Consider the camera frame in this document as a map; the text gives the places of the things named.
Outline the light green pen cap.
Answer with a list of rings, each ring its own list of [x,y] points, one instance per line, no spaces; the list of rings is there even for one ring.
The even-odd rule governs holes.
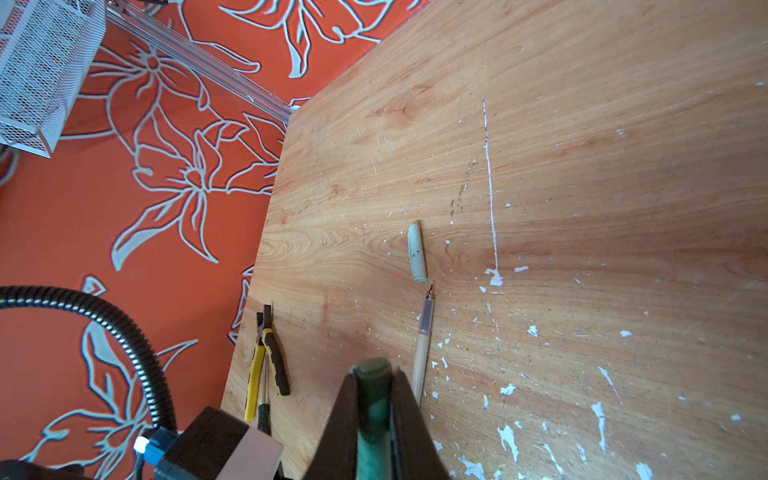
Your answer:
[[[409,226],[407,240],[412,277],[417,283],[425,283],[428,279],[427,266],[421,228],[418,222]]]

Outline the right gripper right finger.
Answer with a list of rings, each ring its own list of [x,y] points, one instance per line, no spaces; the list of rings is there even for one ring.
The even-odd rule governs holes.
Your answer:
[[[394,479],[450,478],[401,370],[393,373],[391,381],[390,443]]]

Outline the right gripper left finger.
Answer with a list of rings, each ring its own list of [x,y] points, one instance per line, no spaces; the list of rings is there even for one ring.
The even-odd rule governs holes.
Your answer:
[[[304,480],[356,478],[359,428],[357,385],[354,374],[344,377]]]

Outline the dark green pen cap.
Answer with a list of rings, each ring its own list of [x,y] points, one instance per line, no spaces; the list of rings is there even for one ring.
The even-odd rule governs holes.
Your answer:
[[[390,410],[392,365],[384,357],[352,369],[357,381],[357,479],[391,479]]]

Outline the yellow handled pliers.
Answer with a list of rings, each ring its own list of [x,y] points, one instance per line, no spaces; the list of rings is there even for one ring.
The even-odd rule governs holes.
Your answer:
[[[274,381],[279,396],[289,396],[291,386],[283,350],[274,330],[273,308],[269,304],[257,313],[257,334],[247,383],[244,420],[256,420],[257,429],[270,435],[269,381]]]

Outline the grey green pen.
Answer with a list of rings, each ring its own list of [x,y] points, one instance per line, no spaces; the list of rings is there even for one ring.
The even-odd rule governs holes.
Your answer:
[[[419,318],[418,336],[412,369],[411,388],[417,405],[421,404],[421,398],[423,396],[427,357],[434,314],[434,301],[434,286],[431,285],[425,297],[422,313]]]

